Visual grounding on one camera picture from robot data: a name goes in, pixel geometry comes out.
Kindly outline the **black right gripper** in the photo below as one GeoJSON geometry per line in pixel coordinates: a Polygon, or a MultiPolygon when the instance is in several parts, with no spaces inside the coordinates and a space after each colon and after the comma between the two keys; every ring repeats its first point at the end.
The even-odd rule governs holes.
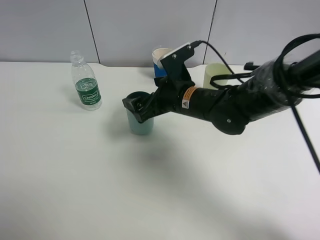
{"type": "Polygon", "coordinates": [[[166,76],[155,77],[157,90],[149,96],[126,97],[122,99],[123,106],[129,110],[139,123],[168,113],[180,113],[183,95],[195,83],[185,66],[186,54],[178,54],[176,59],[167,57],[161,60],[166,76]]]}

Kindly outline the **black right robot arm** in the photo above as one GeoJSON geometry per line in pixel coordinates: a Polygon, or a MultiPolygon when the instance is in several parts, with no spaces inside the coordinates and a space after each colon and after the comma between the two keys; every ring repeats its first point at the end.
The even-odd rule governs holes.
{"type": "Polygon", "coordinates": [[[207,122],[228,135],[240,135],[250,122],[290,107],[285,89],[292,91],[294,105],[302,94],[320,83],[320,53],[300,62],[277,66],[269,61],[249,73],[249,80],[222,89],[196,87],[183,59],[166,57],[167,72],[156,80],[154,93],[133,92],[122,100],[139,123],[173,112],[207,122]]]}

